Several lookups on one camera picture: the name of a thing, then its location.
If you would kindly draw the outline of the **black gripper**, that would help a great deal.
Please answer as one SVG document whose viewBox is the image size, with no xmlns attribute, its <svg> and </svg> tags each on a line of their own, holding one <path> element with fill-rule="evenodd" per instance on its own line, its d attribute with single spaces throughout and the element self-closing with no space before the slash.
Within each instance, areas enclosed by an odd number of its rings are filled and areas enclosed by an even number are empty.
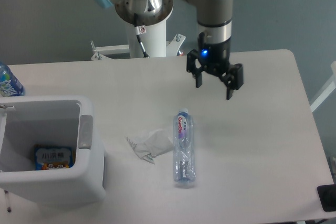
<svg viewBox="0 0 336 224">
<path fill-rule="evenodd" d="M 234 90 L 239 90 L 244 84 L 243 65 L 230 65 L 230 42 L 231 38 L 220 43 L 208 43 L 205 33 L 201 32 L 197 38 L 198 51 L 191 50 L 186 58 L 186 71 L 195 79 L 196 88 L 203 84 L 202 72 L 206 71 L 225 84 L 226 100 L 230 100 Z"/>
</svg>

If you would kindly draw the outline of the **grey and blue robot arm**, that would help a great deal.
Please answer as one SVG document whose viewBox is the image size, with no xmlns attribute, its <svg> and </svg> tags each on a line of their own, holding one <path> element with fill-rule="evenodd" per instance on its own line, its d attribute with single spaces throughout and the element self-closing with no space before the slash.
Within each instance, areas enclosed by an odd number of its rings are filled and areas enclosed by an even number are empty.
<svg viewBox="0 0 336 224">
<path fill-rule="evenodd" d="M 95 0 L 102 8 L 114 7 L 125 23 L 131 58 L 166 57 L 166 22 L 173 0 Z M 231 64 L 233 0 L 182 0 L 196 9 L 197 48 L 187 54 L 186 70 L 196 86 L 202 73 L 218 77 L 230 99 L 244 83 L 243 66 Z"/>
</svg>

